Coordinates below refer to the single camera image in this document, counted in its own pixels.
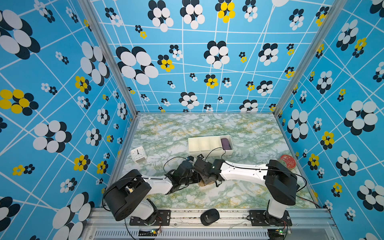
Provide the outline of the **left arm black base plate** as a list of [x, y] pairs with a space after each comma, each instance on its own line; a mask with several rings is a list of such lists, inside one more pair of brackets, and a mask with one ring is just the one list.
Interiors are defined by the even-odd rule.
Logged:
[[143, 220], [139, 217], [131, 217], [130, 226], [169, 226], [171, 220], [171, 210], [157, 210], [148, 219]]

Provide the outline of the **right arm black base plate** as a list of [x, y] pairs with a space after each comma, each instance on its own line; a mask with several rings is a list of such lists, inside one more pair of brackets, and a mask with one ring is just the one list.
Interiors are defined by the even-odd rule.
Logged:
[[270, 216], [267, 210], [250, 210], [247, 220], [253, 227], [291, 227], [293, 225], [287, 210], [281, 219]]

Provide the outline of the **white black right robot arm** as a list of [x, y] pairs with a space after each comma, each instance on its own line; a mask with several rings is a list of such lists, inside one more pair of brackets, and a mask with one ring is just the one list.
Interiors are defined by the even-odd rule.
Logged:
[[236, 180], [266, 187], [272, 196], [265, 213], [267, 218], [282, 219], [287, 207], [296, 204], [298, 176], [277, 160], [262, 165], [243, 165], [222, 159], [215, 159], [213, 163], [198, 159], [194, 170], [205, 184]]

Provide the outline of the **beige argyle sock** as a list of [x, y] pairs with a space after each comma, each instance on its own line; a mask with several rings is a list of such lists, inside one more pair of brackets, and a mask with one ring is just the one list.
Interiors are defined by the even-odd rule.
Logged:
[[212, 184], [215, 184], [217, 181], [213, 181], [213, 180], [210, 180], [210, 179], [201, 179], [198, 183], [198, 185], [200, 187], [205, 187], [205, 186], [208, 186], [208, 185], [212, 185]]

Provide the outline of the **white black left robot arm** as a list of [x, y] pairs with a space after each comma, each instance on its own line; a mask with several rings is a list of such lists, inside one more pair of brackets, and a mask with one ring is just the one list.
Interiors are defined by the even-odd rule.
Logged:
[[171, 170], [161, 177], [144, 176], [134, 169], [105, 190], [102, 205], [113, 214], [116, 221], [134, 217], [152, 225], [159, 210], [148, 199], [149, 195], [169, 195], [201, 180], [201, 175], [188, 160], [183, 161], [176, 170]]

